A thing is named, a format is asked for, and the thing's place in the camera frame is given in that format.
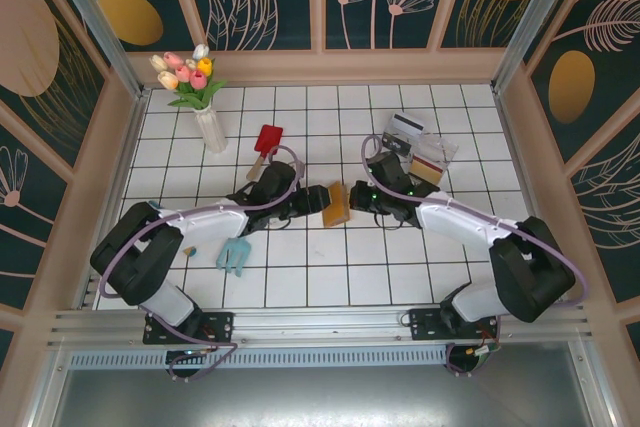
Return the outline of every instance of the sponge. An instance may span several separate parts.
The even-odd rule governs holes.
[[[349,216],[349,196],[347,187],[340,182],[334,182],[329,186],[329,198],[331,203],[322,211],[322,223],[325,228],[347,222]]]

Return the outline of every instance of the black bracket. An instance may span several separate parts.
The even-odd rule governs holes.
[[[486,317],[478,322],[460,326],[453,332],[440,318],[440,306],[409,311],[409,328],[413,340],[482,340],[482,329],[492,336],[498,335],[495,317]]]
[[[145,317],[142,343],[145,345],[176,345],[188,342],[167,332],[151,316]],[[205,312],[202,314],[195,338],[210,342],[231,342],[233,312]]]

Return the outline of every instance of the purple cable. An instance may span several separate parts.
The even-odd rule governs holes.
[[[172,215],[169,215],[169,216],[164,217],[162,219],[158,219],[158,220],[156,220],[154,222],[151,222],[150,224],[148,224],[145,227],[143,227],[142,229],[140,229],[133,237],[131,237],[131,239],[129,239],[122,246],[122,248],[118,251],[118,253],[116,253],[116,255],[113,257],[113,259],[111,260],[109,265],[107,265],[107,268],[105,269],[104,274],[102,274],[102,278],[100,279],[100,284],[98,285],[98,290],[100,291],[100,295],[102,295],[103,297],[105,297],[107,299],[114,299],[114,298],[120,297],[118,294],[109,294],[106,291],[106,286],[107,286],[107,281],[109,279],[109,276],[113,272],[113,269],[116,268],[116,265],[118,265],[118,262],[120,262],[122,257],[124,257],[124,255],[129,251],[129,249],[131,247],[133,247],[133,245],[138,240],[140,240],[142,237],[144,237],[145,234],[147,234],[151,230],[155,229],[156,227],[158,227],[158,226],[160,226],[162,224],[165,224],[167,222],[171,222],[173,220],[183,219],[183,218],[190,217],[190,216],[196,215],[196,214],[201,214],[201,213],[204,213],[204,212],[220,212],[220,211],[223,211],[223,210],[232,210],[232,211],[236,211],[236,212],[244,212],[244,211],[255,211],[255,210],[270,209],[271,207],[273,207],[273,206],[279,204],[280,202],[286,200],[286,198],[289,197],[289,195],[296,189],[296,186],[297,186],[298,182],[300,181],[300,179],[302,179],[302,176],[303,176],[303,173],[304,173],[304,164],[298,160],[298,157],[296,156],[296,154],[295,154],[295,152],[293,150],[291,150],[289,147],[286,147],[284,145],[277,145],[277,146],[273,147],[269,151],[269,154],[268,154],[269,162],[271,162],[271,159],[273,158],[273,151],[276,150],[276,149],[283,149],[283,150],[286,150],[287,152],[289,152],[291,154],[291,156],[293,157],[293,162],[294,162],[294,164],[296,166],[296,175],[294,176],[293,180],[291,181],[291,185],[289,186],[289,188],[287,189],[287,191],[284,194],[282,194],[277,199],[275,199],[275,200],[273,200],[271,202],[268,202],[266,204],[263,204],[263,205],[253,205],[253,206],[250,206],[250,205],[224,205],[224,204],[208,205],[208,206],[205,206],[205,207],[198,207],[198,208],[191,209],[191,210],[185,210],[183,212],[172,214]],[[159,315],[154,314],[153,312],[151,312],[148,309],[145,309],[144,307],[141,307],[141,309],[144,310],[145,312],[147,312],[149,315],[151,315],[154,319],[156,319],[158,321],[158,323],[160,325],[162,325],[162,327],[164,327],[166,330],[171,332],[176,337],[179,337],[179,338],[185,340],[186,342],[193,343],[193,344],[198,344],[198,345],[207,345],[207,346],[213,347],[213,348],[231,347],[231,349],[228,352],[226,352],[222,357],[220,357],[213,365],[211,365],[210,367],[207,367],[206,369],[200,369],[198,372],[196,372],[192,376],[182,379],[184,382],[189,382],[190,380],[194,381],[194,380],[201,379],[202,377],[207,375],[209,372],[211,372],[213,369],[215,369],[218,365],[223,363],[238,348],[238,344],[236,344],[235,342],[211,342],[211,341],[206,341],[206,340],[202,340],[202,339],[196,339],[195,337],[189,337],[188,335],[185,335],[182,332],[179,332],[176,328],[174,328],[173,326],[169,325]],[[178,380],[179,379],[179,377],[174,373],[174,370],[173,370],[173,368],[175,367],[177,362],[180,362],[181,360],[188,359],[188,358],[205,357],[206,355],[207,354],[200,354],[200,353],[198,353],[198,354],[187,354],[187,355],[181,355],[181,356],[175,358],[171,362],[171,364],[169,365],[169,373],[171,374],[171,377],[173,378],[173,380]]]
[[[487,222],[490,225],[496,226],[496,227],[501,227],[504,230],[511,232],[512,234],[516,234],[517,236],[523,238],[524,240],[531,242],[532,244],[536,245],[537,247],[540,247],[542,250],[546,251],[547,253],[551,254],[552,256],[554,256],[556,259],[558,259],[560,262],[562,262],[565,266],[567,266],[569,268],[569,270],[571,270],[571,272],[573,272],[573,274],[576,276],[576,278],[579,280],[580,284],[582,285],[582,295],[580,295],[580,297],[578,297],[575,300],[571,300],[568,302],[562,302],[559,304],[554,304],[554,305],[558,305],[558,306],[562,306],[562,307],[571,307],[574,305],[579,304],[580,302],[582,302],[587,295],[589,294],[589,286],[587,284],[587,279],[585,279],[584,275],[582,274],[582,272],[580,272],[580,270],[578,269],[578,267],[576,267],[576,265],[571,262],[567,257],[565,257],[561,252],[557,251],[556,249],[554,249],[553,247],[551,247],[548,244],[545,244],[544,242],[542,242],[541,240],[536,239],[535,237],[533,237],[532,235],[527,234],[526,232],[522,232],[521,230],[518,230],[515,227],[510,226],[509,224],[505,224],[501,222],[501,219],[498,219],[497,217],[492,217],[490,215],[487,215],[483,212],[480,212],[479,210],[473,209],[471,207],[467,207],[464,204],[461,204],[460,202],[456,201],[456,200],[451,200],[451,201],[445,201],[445,200],[441,200],[441,199],[433,199],[433,198],[429,198],[429,197],[424,197],[424,198],[420,198],[420,197],[414,197],[414,196],[410,196],[410,195],[403,195],[403,194],[399,194],[397,192],[394,192],[391,189],[388,189],[387,187],[385,187],[384,185],[382,185],[380,182],[378,182],[378,179],[376,179],[373,174],[371,173],[368,165],[367,165],[367,155],[366,155],[366,148],[367,148],[367,144],[369,143],[370,140],[375,140],[376,142],[376,149],[375,149],[375,153],[373,155],[376,155],[380,152],[381,149],[381,143],[380,143],[380,139],[378,138],[378,136],[376,136],[375,134],[370,134],[367,137],[365,137],[364,141],[362,142],[362,148],[360,149],[360,156],[362,158],[362,165],[364,165],[365,168],[365,172],[367,173],[367,176],[369,177],[369,180],[371,182],[373,182],[373,185],[375,185],[378,189],[380,189],[382,192],[384,192],[385,194],[388,194],[392,197],[396,197],[397,199],[400,200],[405,200],[405,201],[409,201],[409,202],[423,202],[425,204],[431,204],[431,205],[442,205],[444,207],[447,208],[452,208],[455,210],[459,210],[461,212],[464,212],[466,214],[470,214],[484,222]]]

